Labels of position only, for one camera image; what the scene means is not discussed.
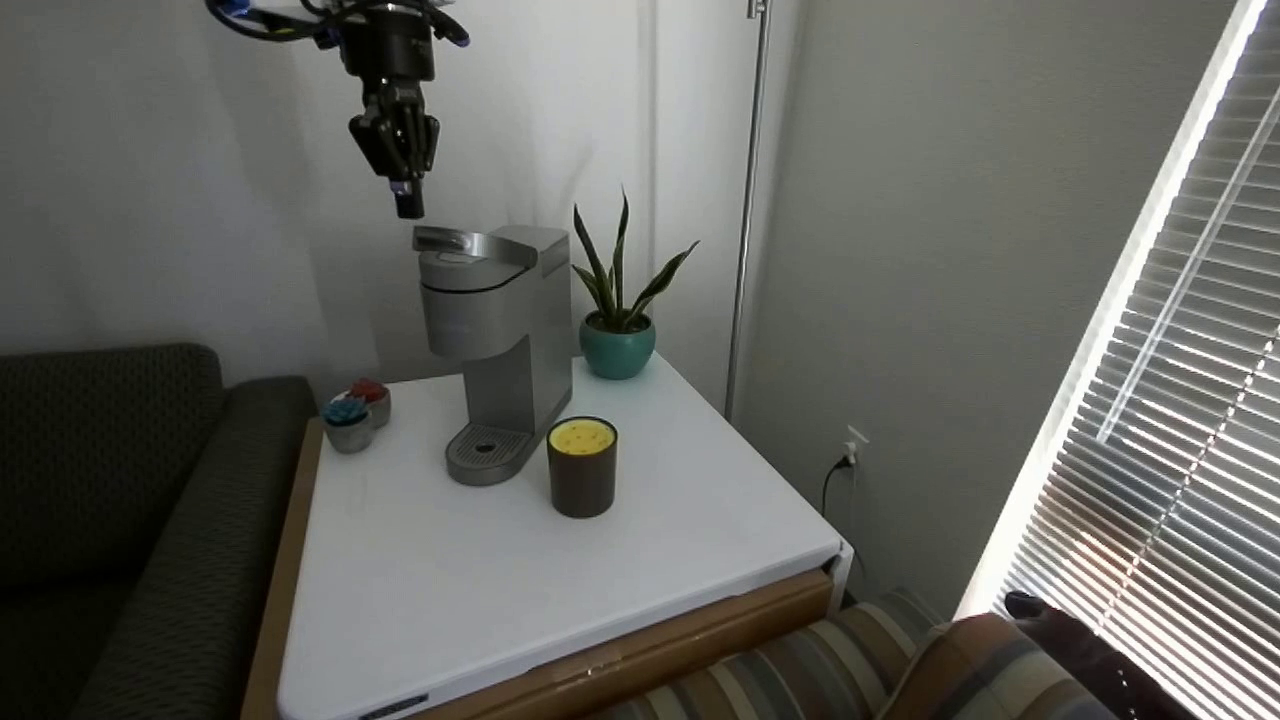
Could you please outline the snake plant in teal pot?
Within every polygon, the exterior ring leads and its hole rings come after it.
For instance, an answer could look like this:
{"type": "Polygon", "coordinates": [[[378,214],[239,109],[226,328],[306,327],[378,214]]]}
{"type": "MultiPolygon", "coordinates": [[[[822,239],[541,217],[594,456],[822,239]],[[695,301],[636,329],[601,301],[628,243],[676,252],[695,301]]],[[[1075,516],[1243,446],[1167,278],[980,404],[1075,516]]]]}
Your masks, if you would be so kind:
{"type": "Polygon", "coordinates": [[[672,284],[698,243],[673,255],[628,304],[625,297],[625,249],[630,223],[630,202],[622,195],[613,252],[605,263],[581,217],[573,208],[573,233],[584,250],[586,266],[571,265],[594,309],[579,327],[579,345],[594,375],[608,380],[627,380],[641,373],[657,348],[657,325],[652,305],[672,284]]]}

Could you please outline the silver coffee maker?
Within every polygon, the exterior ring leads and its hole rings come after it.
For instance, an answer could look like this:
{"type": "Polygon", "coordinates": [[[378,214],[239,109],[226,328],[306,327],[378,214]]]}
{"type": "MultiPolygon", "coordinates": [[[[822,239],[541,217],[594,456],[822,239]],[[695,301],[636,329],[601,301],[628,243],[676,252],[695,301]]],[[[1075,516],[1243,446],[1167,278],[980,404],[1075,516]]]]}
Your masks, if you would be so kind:
{"type": "Polygon", "coordinates": [[[544,275],[451,252],[419,252],[433,354],[457,363],[465,427],[445,447],[451,478],[495,486],[535,454],[573,391],[571,263],[544,275]]]}

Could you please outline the dark jar with yellow candle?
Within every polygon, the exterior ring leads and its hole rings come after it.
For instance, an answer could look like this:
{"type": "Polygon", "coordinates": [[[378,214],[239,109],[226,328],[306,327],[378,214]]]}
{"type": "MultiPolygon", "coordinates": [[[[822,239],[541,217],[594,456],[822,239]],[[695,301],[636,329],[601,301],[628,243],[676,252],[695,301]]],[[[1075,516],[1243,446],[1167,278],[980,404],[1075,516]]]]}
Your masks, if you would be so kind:
{"type": "Polygon", "coordinates": [[[547,434],[550,501],[562,515],[595,518],[614,502],[620,434],[599,416],[567,416],[547,434]]]}

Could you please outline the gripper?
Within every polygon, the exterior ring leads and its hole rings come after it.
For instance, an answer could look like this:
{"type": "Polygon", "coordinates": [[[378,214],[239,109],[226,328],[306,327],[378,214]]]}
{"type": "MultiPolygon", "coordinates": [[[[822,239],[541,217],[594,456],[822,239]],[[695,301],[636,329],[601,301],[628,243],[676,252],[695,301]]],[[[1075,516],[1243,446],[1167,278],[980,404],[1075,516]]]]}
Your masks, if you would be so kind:
{"type": "MultiPolygon", "coordinates": [[[[346,72],[365,82],[435,79],[433,32],[420,10],[374,8],[340,23],[346,72]]],[[[421,219],[422,178],[433,169],[440,123],[417,85],[365,85],[348,129],[375,176],[393,184],[397,215],[421,219]]]]}

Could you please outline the red succulent in grey pot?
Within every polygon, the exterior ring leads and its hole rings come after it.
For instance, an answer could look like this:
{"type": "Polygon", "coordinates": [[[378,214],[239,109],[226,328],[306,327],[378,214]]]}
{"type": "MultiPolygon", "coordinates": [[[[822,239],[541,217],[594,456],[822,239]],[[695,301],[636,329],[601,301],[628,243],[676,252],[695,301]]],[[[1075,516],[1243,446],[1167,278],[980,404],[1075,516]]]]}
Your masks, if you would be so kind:
{"type": "Polygon", "coordinates": [[[390,420],[390,391],[381,382],[360,378],[349,386],[347,395],[365,402],[375,428],[381,429],[390,420]]]}

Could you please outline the blue succulent in grey pot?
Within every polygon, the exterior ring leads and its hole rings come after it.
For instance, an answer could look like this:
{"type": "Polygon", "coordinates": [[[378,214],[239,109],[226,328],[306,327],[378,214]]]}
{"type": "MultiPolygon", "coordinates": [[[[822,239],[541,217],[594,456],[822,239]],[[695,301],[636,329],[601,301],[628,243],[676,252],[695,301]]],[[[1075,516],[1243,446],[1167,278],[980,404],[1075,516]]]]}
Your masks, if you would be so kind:
{"type": "Polygon", "coordinates": [[[375,437],[375,425],[369,405],[360,397],[343,395],[329,401],[320,418],[326,438],[338,454],[357,454],[366,450],[375,437]]]}

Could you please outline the window blinds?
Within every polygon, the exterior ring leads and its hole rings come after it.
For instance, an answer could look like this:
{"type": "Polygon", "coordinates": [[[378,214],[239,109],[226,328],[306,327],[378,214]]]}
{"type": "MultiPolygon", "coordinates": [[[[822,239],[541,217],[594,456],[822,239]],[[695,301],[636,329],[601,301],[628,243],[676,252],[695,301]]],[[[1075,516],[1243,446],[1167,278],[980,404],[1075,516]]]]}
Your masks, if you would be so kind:
{"type": "Polygon", "coordinates": [[[1280,720],[1280,0],[1236,0],[956,610],[1037,594],[1280,720]]]}

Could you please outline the coffee maker lid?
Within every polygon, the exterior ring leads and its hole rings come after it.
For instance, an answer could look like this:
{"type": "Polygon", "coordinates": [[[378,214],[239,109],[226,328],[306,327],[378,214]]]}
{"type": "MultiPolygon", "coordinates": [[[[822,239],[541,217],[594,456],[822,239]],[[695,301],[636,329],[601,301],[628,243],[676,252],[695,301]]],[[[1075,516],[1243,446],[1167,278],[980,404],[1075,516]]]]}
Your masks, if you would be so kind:
{"type": "Polygon", "coordinates": [[[516,240],[503,234],[460,231],[435,225],[416,225],[412,246],[419,252],[451,252],[466,258],[480,258],[497,263],[540,268],[543,274],[570,264],[570,242],[566,233],[534,225],[511,225],[516,240]]]}

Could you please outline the silver pole stand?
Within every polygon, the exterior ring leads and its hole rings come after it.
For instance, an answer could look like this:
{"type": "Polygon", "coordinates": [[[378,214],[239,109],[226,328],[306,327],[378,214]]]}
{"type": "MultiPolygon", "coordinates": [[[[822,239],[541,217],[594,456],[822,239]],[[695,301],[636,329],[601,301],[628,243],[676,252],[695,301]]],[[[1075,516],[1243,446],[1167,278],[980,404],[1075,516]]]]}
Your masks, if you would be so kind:
{"type": "Polygon", "coordinates": [[[768,74],[768,51],[771,47],[772,6],[774,0],[748,0],[748,19],[756,23],[756,49],[754,58],[751,114],[748,136],[748,155],[742,186],[742,206],[739,227],[739,251],[733,288],[733,311],[731,318],[730,346],[726,369],[723,418],[733,420],[739,379],[740,354],[745,327],[748,302],[748,272],[750,263],[753,220],[755,210],[756,183],[760,165],[762,123],[765,104],[765,85],[768,74]]]}

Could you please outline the dark grey sofa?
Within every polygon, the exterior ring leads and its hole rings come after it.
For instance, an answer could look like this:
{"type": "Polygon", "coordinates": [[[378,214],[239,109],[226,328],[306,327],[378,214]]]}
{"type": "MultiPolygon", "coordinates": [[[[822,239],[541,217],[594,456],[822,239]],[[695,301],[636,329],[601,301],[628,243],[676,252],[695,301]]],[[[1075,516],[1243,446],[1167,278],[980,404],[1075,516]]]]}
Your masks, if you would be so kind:
{"type": "Polygon", "coordinates": [[[197,343],[0,356],[0,720],[232,720],[316,413],[197,343]]]}

